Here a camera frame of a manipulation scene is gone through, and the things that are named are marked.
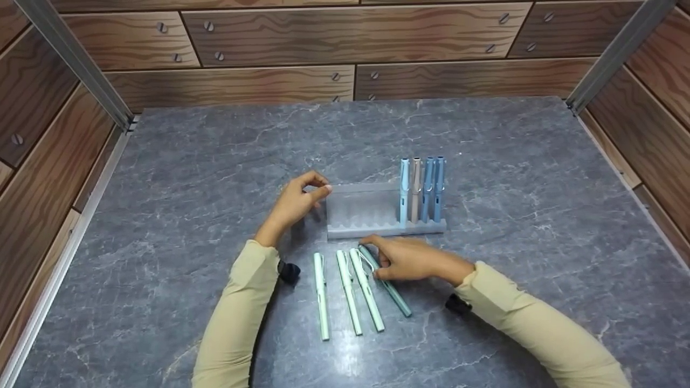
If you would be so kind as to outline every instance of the pen stand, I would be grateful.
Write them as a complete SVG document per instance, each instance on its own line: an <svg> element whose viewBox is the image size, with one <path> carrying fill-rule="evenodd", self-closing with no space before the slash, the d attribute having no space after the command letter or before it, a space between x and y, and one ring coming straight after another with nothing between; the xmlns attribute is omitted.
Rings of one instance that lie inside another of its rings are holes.
<svg viewBox="0 0 690 388"><path fill-rule="evenodd" d="M443 233L446 220L409 221L400 224L400 186L396 183L362 183L333 186L326 198L328 238L359 238L372 233L382 236Z"/></svg>

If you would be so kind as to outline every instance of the metal corner post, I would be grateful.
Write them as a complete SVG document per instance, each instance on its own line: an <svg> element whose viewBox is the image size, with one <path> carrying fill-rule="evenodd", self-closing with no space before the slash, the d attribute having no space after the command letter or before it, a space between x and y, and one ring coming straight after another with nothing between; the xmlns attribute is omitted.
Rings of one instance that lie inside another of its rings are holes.
<svg viewBox="0 0 690 388"><path fill-rule="evenodd" d="M574 114L599 93L615 72L676 6L676 0L646 0L566 99Z"/></svg>
<svg viewBox="0 0 690 388"><path fill-rule="evenodd" d="M49 0L14 0L122 131L134 115Z"/></svg>

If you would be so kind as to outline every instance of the blue pen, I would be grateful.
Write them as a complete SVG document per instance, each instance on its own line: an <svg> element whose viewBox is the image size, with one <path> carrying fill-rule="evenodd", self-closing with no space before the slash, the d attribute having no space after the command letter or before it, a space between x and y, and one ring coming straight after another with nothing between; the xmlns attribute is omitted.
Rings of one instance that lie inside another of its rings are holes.
<svg viewBox="0 0 690 388"><path fill-rule="evenodd" d="M435 203L433 205L433 220L435 222L441 222L441 206L443 206L443 190L445 189L443 185L443 170L446 166L446 160L439 156L436 158L436 189L434 195L436 196Z"/></svg>
<svg viewBox="0 0 690 388"><path fill-rule="evenodd" d="M429 221L429 201L431 201L431 191L433 190L434 178L434 158L429 156L426 158L424 165L424 195L422 196L422 222Z"/></svg>
<svg viewBox="0 0 690 388"><path fill-rule="evenodd" d="M400 160L400 226L407 223L407 192L410 189L410 159Z"/></svg>

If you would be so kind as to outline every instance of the teal pen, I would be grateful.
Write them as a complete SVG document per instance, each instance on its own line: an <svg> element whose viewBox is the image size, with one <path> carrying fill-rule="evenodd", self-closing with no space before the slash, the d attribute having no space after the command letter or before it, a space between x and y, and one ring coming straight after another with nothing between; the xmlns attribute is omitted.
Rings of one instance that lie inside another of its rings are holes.
<svg viewBox="0 0 690 388"><path fill-rule="evenodd" d="M364 272L362 257L362 254L357 249L350 249L350 260L352 260L352 266L355 267L355 275L357 275L359 287L362 289L362 293L364 294L366 306L369 308L369 312L371 313L371 319L374 320L376 331L381 332L386 327L384 326L383 319L381 319L379 307L376 305L374 293L371 291L371 287L369 286L369 279L366 276L366 272Z"/></svg>
<svg viewBox="0 0 690 388"><path fill-rule="evenodd" d="M372 271L376 271L377 269L381 268L379 262L374 260L374 257L371 255L371 252L366 246L359 245L358 248L359 252L362 253L364 259L369 264ZM407 305L407 303L405 303L405 300L402 299L402 296L400 296L400 293L397 292L397 289L395 289L391 282L389 282L388 280L381 280L381 283L384 285L384 288L386 289L386 291L388 291L388 294L391 296L391 298L398 306L400 311L402 311L402 314L406 317L411 316L412 310L410 310L410 307Z"/></svg>
<svg viewBox="0 0 690 388"><path fill-rule="evenodd" d="M400 227L407 224L407 192L410 190L410 159L400 160Z"/></svg>
<svg viewBox="0 0 690 388"><path fill-rule="evenodd" d="M355 295L352 292L352 275L350 274L350 267L348 266L347 253L338 250L335 253L338 260L338 269L340 270L340 280L343 282L343 289L345 290L345 298L350 309L350 318L352 318L352 326L355 329L355 335L362 335L362 326L359 324L359 316L357 314L357 305L355 304Z"/></svg>
<svg viewBox="0 0 690 388"><path fill-rule="evenodd" d="M321 324L321 341L327 341L328 311L326 310L326 277L324 276L324 256L314 253L314 272L316 275L316 300L319 304L319 322Z"/></svg>

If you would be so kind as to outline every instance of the wood grain pattern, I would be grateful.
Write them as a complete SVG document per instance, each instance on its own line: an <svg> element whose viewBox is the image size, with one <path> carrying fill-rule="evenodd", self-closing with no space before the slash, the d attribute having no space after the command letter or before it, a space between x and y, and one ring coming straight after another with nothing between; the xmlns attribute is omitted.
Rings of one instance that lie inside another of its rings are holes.
<svg viewBox="0 0 690 388"><path fill-rule="evenodd" d="M0 159L18 167L76 84L33 27L0 55ZM15 133L24 140L20 146L12 143Z"/></svg>
<svg viewBox="0 0 690 388"><path fill-rule="evenodd" d="M628 60L644 84L690 127L690 16L676 8Z"/></svg>
<svg viewBox="0 0 690 388"><path fill-rule="evenodd" d="M628 163L627 160L625 160L625 157L620 153L618 148L615 147L615 144L609 139L609 136L604 132L604 129L597 123L596 120L594 120L594 117L592 117L592 114L587 110L583 110L582 113L580 113L580 119L587 125L587 132L589 132L590 136L594 138L594 141L599 144L599 147L602 149L606 157L611 160L611 163L615 166L616 170L623 176L623 180L628 184L630 188L635 188L639 186L642 181L640 180L640 177L638 177L637 173L635 173L635 170L633 170L632 167L630 167L630 164Z"/></svg>
<svg viewBox="0 0 690 388"><path fill-rule="evenodd" d="M671 242L671 245L676 248L678 255L680 255L683 261L690 265L690 243L688 243L688 240L683 236L676 224L673 223L673 220L669 217L664 208L661 207L659 202L644 184L635 189L635 194L640 198L642 204L647 207L649 215L656 221L659 229L664 232Z"/></svg>
<svg viewBox="0 0 690 388"><path fill-rule="evenodd" d="M690 0L678 0L678 5L686 12L690 12Z"/></svg>
<svg viewBox="0 0 690 388"><path fill-rule="evenodd" d="M29 24L13 0L0 0L0 50L5 48Z"/></svg>
<svg viewBox="0 0 690 388"><path fill-rule="evenodd" d="M2 189L5 188L7 182L10 181L13 173L14 170L12 170L11 167L3 162L0 162L0 193L2 193Z"/></svg>
<svg viewBox="0 0 690 388"><path fill-rule="evenodd" d="M113 122L78 87L0 195L0 333L12 322Z"/></svg>
<svg viewBox="0 0 690 388"><path fill-rule="evenodd" d="M337 73L337 81L332 79ZM290 104L352 99L355 67L349 65L157 70L107 74L134 112L160 106Z"/></svg>
<svg viewBox="0 0 690 388"><path fill-rule="evenodd" d="M690 133L624 67L587 106L671 219L690 235Z"/></svg>
<svg viewBox="0 0 690 388"><path fill-rule="evenodd" d="M38 303L43 289L46 287L50 276L52 275L53 269L55 269L55 264L60 258L62 251L64 251L67 241L72 235L72 230L77 225L80 214L74 209L70 209L67 217L62 222L60 230L57 232L57 236L50 245L50 249L43 259L41 266L39 267L36 277L31 282L29 289L24 296L24 299L17 310L17 313L12 319L10 328L5 333L5 336L0 335L0 369L3 369L9 361L14 347L16 347L26 324L33 314L34 308Z"/></svg>
<svg viewBox="0 0 690 388"><path fill-rule="evenodd" d="M530 3L183 12L204 66L504 57ZM499 18L505 12L505 24ZM204 22L215 25L213 32ZM493 52L487 48L494 44ZM224 60L215 57L224 54Z"/></svg>
<svg viewBox="0 0 690 388"><path fill-rule="evenodd" d="M509 58L600 55L642 5L641 1L536 3ZM553 18L545 21L553 12ZM531 52L531 43L537 46Z"/></svg>
<svg viewBox="0 0 690 388"><path fill-rule="evenodd" d="M51 0L60 13L331 6L358 0Z"/></svg>
<svg viewBox="0 0 690 388"><path fill-rule="evenodd" d="M81 190L79 190L77 199L72 205L76 211L83 213L86 202L91 197L93 188L96 186L98 179L101 177L103 168L106 166L108 158L110 158L110 154L112 154L112 150L115 149L115 144L117 144L117 141L120 139L120 134L122 134L122 130L117 127L113 127L113 129L110 131L108 140L106 140L106 143L103 145L100 154L98 154L98 158L93 164L93 167L91 167L91 171L88 174L88 178L86 178L86 182L84 182Z"/></svg>
<svg viewBox="0 0 690 388"><path fill-rule="evenodd" d="M519 59L357 67L355 99L462 96L567 97L594 58Z"/></svg>
<svg viewBox="0 0 690 388"><path fill-rule="evenodd" d="M63 17L101 70L199 67L178 12ZM158 31L163 23L167 31Z"/></svg>

